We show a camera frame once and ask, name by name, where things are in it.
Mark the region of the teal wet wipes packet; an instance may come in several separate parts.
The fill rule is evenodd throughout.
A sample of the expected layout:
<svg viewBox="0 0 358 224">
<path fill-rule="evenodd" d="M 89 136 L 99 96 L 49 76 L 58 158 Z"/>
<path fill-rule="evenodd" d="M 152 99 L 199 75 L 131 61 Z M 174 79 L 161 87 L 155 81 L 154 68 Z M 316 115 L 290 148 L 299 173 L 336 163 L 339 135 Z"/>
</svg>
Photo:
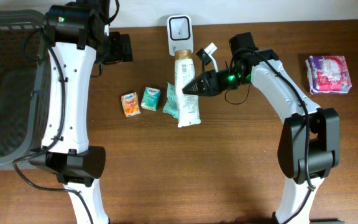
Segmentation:
<svg viewBox="0 0 358 224">
<path fill-rule="evenodd" d="M 167 101 L 163 107 L 163 112 L 178 119 L 177 96 L 175 86 L 171 83 L 167 83 Z"/>
</svg>

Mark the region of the orange Kleenex tissue pack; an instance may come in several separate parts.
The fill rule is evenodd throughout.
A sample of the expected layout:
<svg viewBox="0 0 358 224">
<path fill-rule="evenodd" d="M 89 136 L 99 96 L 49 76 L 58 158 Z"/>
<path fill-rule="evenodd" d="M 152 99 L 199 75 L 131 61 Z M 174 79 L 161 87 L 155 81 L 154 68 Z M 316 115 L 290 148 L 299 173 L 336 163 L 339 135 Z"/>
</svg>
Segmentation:
<svg viewBox="0 0 358 224">
<path fill-rule="evenodd" d="M 139 99 L 136 92 L 122 95 L 121 103 L 126 117 L 141 114 L 139 107 Z"/>
</svg>

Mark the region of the teal Kleenex tissue pack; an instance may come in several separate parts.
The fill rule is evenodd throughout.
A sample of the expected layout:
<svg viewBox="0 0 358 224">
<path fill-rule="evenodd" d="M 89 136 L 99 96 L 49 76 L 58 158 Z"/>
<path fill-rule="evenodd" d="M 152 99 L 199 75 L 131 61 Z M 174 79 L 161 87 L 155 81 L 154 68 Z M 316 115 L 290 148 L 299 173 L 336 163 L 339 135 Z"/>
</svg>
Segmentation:
<svg viewBox="0 0 358 224">
<path fill-rule="evenodd" d="M 146 87 L 141 101 L 141 107 L 145 110 L 156 111 L 161 91 L 156 88 Z"/>
</svg>

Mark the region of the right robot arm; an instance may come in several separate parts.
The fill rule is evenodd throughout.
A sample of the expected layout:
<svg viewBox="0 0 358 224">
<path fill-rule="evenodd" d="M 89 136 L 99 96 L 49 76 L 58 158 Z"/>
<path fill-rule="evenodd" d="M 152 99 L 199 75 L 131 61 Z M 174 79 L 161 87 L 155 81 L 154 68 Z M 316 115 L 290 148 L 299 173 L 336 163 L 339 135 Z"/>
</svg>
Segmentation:
<svg viewBox="0 0 358 224">
<path fill-rule="evenodd" d="M 271 223 L 310 223 L 316 192 L 339 164 L 340 120 L 304 94 L 272 49 L 256 47 L 252 34 L 229 41 L 232 58 L 223 70 L 206 71 L 181 87 L 186 95 L 216 96 L 251 84 L 271 104 L 283 123 L 277 157 L 285 175 L 280 205 Z"/>
</svg>

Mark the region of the white tube brown cap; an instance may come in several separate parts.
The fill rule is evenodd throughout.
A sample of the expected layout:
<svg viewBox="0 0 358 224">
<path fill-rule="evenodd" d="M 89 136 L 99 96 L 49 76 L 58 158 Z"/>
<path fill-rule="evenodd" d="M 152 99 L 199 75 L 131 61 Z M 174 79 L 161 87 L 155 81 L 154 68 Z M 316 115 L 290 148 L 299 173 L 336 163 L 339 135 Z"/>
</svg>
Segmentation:
<svg viewBox="0 0 358 224">
<path fill-rule="evenodd" d="M 200 124 L 197 95 L 183 93 L 183 88 L 195 78 L 195 68 L 191 50 L 175 52 L 175 94 L 177 98 L 178 127 Z"/>
</svg>

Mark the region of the red purple plastic pack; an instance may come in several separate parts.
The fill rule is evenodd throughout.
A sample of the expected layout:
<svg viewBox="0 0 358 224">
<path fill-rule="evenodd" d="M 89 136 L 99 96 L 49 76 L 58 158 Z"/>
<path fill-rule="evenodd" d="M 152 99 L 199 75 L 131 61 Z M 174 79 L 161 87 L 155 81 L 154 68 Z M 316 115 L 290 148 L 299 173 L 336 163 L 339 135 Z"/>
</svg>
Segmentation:
<svg viewBox="0 0 358 224">
<path fill-rule="evenodd" d="M 305 65 L 312 95 L 346 94 L 352 87 L 345 56 L 309 56 Z"/>
</svg>

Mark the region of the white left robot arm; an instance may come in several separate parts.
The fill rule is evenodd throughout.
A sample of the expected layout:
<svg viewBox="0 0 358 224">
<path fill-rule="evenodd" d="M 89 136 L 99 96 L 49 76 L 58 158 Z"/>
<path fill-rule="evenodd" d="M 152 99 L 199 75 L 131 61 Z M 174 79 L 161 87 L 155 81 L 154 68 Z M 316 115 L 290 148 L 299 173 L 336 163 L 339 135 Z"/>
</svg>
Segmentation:
<svg viewBox="0 0 358 224">
<path fill-rule="evenodd" d="M 109 0 L 53 5 L 39 32 L 50 59 L 47 127 L 29 162 L 56 175 L 78 223 L 109 223 L 100 189 L 106 163 L 102 146 L 91 146 L 87 108 L 94 65 L 131 62 L 129 35 L 110 32 Z"/>
</svg>

